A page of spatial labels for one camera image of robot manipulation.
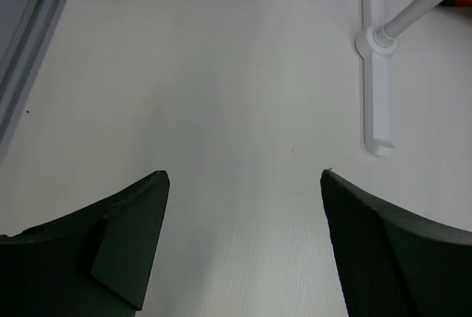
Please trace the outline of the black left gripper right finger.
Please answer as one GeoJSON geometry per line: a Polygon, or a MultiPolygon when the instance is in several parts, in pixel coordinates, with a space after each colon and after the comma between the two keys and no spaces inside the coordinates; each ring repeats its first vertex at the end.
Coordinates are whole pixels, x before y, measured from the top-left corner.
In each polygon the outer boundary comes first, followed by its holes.
{"type": "Polygon", "coordinates": [[[382,200],[332,170],[322,202],[349,316],[470,316],[471,233],[382,200]]]}

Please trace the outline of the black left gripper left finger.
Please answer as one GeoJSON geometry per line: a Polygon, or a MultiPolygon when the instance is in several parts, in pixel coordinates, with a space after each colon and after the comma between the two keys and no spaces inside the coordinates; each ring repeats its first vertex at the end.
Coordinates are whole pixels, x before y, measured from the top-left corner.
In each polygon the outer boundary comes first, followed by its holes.
{"type": "Polygon", "coordinates": [[[58,219],[1,237],[3,316],[134,316],[142,310],[170,180],[155,171],[58,219]]]}

